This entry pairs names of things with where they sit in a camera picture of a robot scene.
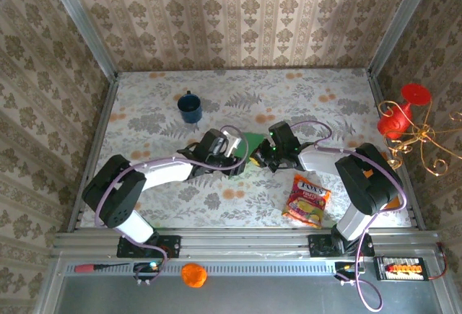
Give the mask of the green square paper sheet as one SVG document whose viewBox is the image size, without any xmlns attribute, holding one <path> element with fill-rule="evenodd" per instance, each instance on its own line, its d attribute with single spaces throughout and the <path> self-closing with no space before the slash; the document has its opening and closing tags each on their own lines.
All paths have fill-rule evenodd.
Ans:
<svg viewBox="0 0 462 314">
<path fill-rule="evenodd" d="M 244 163 L 241 164 L 241 165 L 244 165 L 244 170 L 245 170 L 245 167 L 251 163 L 250 155 L 256 149 L 256 147 L 265 139 L 265 136 L 263 134 L 255 134 L 255 133 L 250 133 L 250 132 L 245 132 L 244 136 L 247 139 L 248 147 L 249 147 L 248 149 L 249 162 L 247 164 L 244 164 Z M 234 152 L 237 149 L 244 149 L 244 150 L 246 149 L 245 141 L 243 139 L 239 141 L 239 143 L 237 144 L 237 148 L 232 151 L 232 156 L 234 155 Z"/>
</svg>

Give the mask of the Fox's fruit candy bag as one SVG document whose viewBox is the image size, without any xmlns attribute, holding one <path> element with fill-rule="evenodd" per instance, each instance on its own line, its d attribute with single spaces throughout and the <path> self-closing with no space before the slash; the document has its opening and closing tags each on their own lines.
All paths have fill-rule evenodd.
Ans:
<svg viewBox="0 0 462 314">
<path fill-rule="evenodd" d="M 296 175 L 292 190 L 282 210 L 282 216 L 320 229 L 330 197 L 330 190 L 311 183 L 301 175 Z"/>
</svg>

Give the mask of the dark blue enamel mug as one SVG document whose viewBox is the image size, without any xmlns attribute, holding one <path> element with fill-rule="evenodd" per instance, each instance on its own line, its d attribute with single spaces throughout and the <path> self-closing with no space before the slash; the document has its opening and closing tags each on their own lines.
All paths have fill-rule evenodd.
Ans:
<svg viewBox="0 0 462 314">
<path fill-rule="evenodd" d="M 185 123 L 195 124 L 202 118 L 202 104 L 200 98 L 188 90 L 178 99 L 178 110 Z"/>
</svg>

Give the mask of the orange crumpled ball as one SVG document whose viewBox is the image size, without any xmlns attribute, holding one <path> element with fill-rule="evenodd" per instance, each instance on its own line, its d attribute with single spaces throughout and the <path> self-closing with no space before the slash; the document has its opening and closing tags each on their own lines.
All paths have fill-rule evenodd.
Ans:
<svg viewBox="0 0 462 314">
<path fill-rule="evenodd" d="M 183 282 L 192 288 L 202 287 L 208 277 L 206 269 L 197 263 L 187 263 L 181 269 L 180 275 Z"/>
</svg>

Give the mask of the orange flat board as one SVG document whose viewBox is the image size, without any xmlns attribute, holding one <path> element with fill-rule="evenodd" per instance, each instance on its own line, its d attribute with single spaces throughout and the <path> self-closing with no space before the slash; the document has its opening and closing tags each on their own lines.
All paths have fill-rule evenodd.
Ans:
<svg viewBox="0 0 462 314">
<path fill-rule="evenodd" d="M 375 210 L 396 209 L 400 206 L 399 192 L 396 187 L 375 167 L 364 171 L 365 177 L 371 186 L 368 188 L 370 195 L 374 198 Z"/>
</svg>

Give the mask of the red plastic vase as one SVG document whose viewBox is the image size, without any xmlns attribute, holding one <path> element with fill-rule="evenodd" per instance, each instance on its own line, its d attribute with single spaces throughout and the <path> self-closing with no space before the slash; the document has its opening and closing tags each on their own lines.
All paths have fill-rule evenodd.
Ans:
<svg viewBox="0 0 462 314">
<path fill-rule="evenodd" d="M 430 91 L 415 83 L 404 85 L 401 88 L 401 96 L 404 99 L 404 104 L 399 105 L 395 101 L 385 100 L 378 107 L 381 114 L 377 124 L 378 131 L 390 140 L 400 139 L 414 124 L 411 111 L 413 105 L 426 106 L 432 101 Z"/>
</svg>

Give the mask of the small controller board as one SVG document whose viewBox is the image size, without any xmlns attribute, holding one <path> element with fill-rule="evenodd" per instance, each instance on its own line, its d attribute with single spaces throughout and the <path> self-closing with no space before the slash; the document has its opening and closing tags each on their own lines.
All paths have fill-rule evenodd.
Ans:
<svg viewBox="0 0 462 314">
<path fill-rule="evenodd" d="M 354 262 L 342 262 L 336 261 L 334 263 L 334 278 L 340 282 L 354 282 L 356 279 L 355 276 L 355 264 Z M 357 267 L 358 274 L 364 274 L 366 271 L 365 264 L 359 263 Z"/>
<path fill-rule="evenodd" d="M 137 284 L 150 284 L 160 274 L 160 266 L 156 261 L 135 263 L 133 267 L 134 278 Z"/>
</svg>

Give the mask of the aluminium mounting rail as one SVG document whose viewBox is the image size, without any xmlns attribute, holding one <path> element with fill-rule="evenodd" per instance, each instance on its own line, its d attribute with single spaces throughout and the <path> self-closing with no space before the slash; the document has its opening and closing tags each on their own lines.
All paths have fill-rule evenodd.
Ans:
<svg viewBox="0 0 462 314">
<path fill-rule="evenodd" d="M 306 227 L 221 227 L 163 228 L 160 235 L 178 235 L 180 259 L 270 260 L 309 258 L 308 238 L 328 235 L 330 230 Z M 439 236 L 436 232 L 413 228 L 372 228 L 369 230 L 376 253 L 393 255 L 434 250 Z M 82 228 L 55 237 L 51 255 L 71 260 L 90 258 L 109 260 L 116 256 L 120 235 L 111 229 Z"/>
</svg>

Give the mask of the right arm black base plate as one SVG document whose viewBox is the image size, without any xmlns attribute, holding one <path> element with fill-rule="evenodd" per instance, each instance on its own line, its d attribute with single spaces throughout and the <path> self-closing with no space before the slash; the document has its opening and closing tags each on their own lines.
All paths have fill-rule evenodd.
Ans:
<svg viewBox="0 0 462 314">
<path fill-rule="evenodd" d="M 340 257 L 354 256 L 359 246 L 359 238 L 355 241 L 344 242 L 341 238 L 333 237 L 331 234 L 309 235 L 308 247 L 311 257 Z M 366 234 L 361 247 L 360 256 L 373 257 L 375 250 L 372 238 Z"/>
</svg>

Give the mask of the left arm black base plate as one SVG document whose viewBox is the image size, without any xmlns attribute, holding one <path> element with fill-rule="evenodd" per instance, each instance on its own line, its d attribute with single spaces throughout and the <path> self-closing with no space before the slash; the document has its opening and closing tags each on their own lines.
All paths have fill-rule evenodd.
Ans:
<svg viewBox="0 0 462 314">
<path fill-rule="evenodd" d="M 152 237 L 147 241 L 148 245 L 156 245 L 163 249 L 168 258 L 179 258 L 181 236 L 179 235 L 160 235 Z M 162 258 L 163 255 L 158 250 L 150 248 L 141 248 L 130 243 L 127 239 L 120 237 L 118 241 L 117 253 L 118 258 Z"/>
</svg>

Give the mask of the red handled screwdriver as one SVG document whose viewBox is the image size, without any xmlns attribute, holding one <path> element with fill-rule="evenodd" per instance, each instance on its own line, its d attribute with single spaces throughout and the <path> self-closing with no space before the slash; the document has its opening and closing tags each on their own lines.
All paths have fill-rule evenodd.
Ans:
<svg viewBox="0 0 462 314">
<path fill-rule="evenodd" d="M 74 267 L 74 272 L 78 274 L 88 274 L 94 273 L 96 271 L 102 271 L 104 269 L 109 269 L 110 267 L 126 266 L 128 263 L 117 263 L 117 264 L 96 264 L 96 263 L 86 263 L 77 265 Z"/>
</svg>

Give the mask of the aluminium corner post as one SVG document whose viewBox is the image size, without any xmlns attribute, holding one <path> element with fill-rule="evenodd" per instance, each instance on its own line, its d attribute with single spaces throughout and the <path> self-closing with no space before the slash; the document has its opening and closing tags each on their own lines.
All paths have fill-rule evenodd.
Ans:
<svg viewBox="0 0 462 314">
<path fill-rule="evenodd" d="M 90 16 L 84 9 L 80 0 L 61 0 L 67 13 L 73 20 L 84 42 L 91 50 L 100 69 L 110 82 L 114 82 L 118 76 L 118 70 L 105 49 L 104 43 L 97 34 Z"/>
<path fill-rule="evenodd" d="M 369 65 L 368 73 L 371 76 L 377 76 L 384 67 L 420 2 L 421 0 L 401 1 Z"/>
</svg>

